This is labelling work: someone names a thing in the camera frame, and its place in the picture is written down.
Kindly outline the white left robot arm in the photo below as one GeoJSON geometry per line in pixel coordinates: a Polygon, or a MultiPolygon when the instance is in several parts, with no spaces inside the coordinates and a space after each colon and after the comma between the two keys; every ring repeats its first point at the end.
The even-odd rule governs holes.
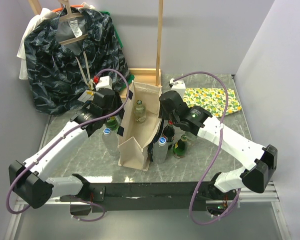
{"type": "Polygon", "coordinates": [[[102,128],[108,118],[121,112],[123,103],[118,92],[108,88],[97,90],[93,100],[84,104],[38,153],[22,162],[14,161],[8,167],[9,191],[34,209],[50,198],[65,195],[74,196],[78,201],[89,200],[90,183],[84,177],[74,173],[69,177],[53,178],[50,174],[75,147],[102,128]]]}

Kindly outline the dark cola glass bottle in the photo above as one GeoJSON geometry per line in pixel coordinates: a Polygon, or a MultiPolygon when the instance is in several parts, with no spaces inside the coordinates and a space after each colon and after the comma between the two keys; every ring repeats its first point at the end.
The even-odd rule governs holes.
{"type": "Polygon", "coordinates": [[[173,123],[172,121],[168,121],[167,125],[164,127],[162,132],[162,137],[166,139],[168,150],[170,150],[172,147],[174,136],[175,136],[175,129],[173,123]]]}

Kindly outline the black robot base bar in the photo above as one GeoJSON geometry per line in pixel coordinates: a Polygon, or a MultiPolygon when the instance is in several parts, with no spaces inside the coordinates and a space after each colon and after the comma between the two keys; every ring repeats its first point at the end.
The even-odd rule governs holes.
{"type": "MultiPolygon", "coordinates": [[[[91,183],[92,193],[86,200],[93,200],[107,211],[188,209],[196,185],[193,181],[91,183]]],[[[201,183],[193,204],[194,211],[205,211],[206,201],[222,203],[236,196],[236,190],[216,193],[210,191],[210,185],[208,181],[201,183]]]]}

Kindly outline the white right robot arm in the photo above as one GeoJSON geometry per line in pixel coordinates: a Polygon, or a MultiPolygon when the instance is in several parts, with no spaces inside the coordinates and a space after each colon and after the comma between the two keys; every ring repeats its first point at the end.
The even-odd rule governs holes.
{"type": "Polygon", "coordinates": [[[276,147],[271,144],[265,147],[248,140],[200,106],[188,107],[176,91],[163,93],[159,102],[161,119],[170,120],[183,131],[221,145],[222,150],[242,164],[239,169],[214,176],[209,186],[212,198],[220,199],[237,188],[246,187],[259,194],[265,191],[277,168],[276,147]]]}

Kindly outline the clear soda water bottle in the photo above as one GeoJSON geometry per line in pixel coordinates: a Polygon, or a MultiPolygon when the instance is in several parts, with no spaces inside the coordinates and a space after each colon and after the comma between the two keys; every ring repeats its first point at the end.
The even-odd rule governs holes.
{"type": "Polygon", "coordinates": [[[142,100],[137,100],[133,108],[135,120],[138,123],[143,123],[146,120],[146,107],[142,100]]]}

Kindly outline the beige canvas tote bag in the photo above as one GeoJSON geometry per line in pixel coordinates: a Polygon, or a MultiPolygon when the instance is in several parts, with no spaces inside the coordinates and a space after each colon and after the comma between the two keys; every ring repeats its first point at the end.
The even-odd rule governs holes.
{"type": "Polygon", "coordinates": [[[120,151],[119,166],[147,171],[150,160],[148,147],[156,135],[161,120],[159,119],[159,97],[161,88],[145,83],[132,82],[129,96],[124,106],[124,115],[117,134],[120,151]],[[136,102],[145,105],[145,122],[138,123],[133,113],[136,102]]]}

